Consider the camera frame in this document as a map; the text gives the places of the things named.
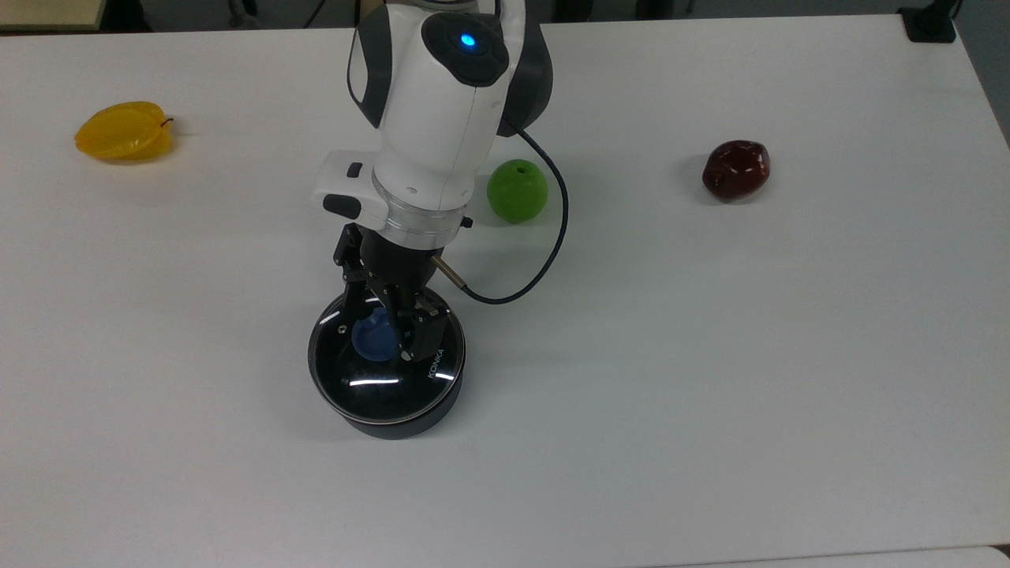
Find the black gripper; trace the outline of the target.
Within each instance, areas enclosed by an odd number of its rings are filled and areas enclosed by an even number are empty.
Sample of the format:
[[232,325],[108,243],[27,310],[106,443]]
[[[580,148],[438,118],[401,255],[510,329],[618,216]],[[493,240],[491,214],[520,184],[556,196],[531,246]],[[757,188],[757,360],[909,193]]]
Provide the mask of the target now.
[[432,358],[443,341],[443,299],[426,287],[436,269],[432,257],[439,254],[439,248],[401,247],[375,230],[364,229],[361,234],[356,223],[342,229],[333,252],[333,262],[342,269],[342,310],[351,319],[367,319],[368,272],[378,277],[397,342],[396,360]]

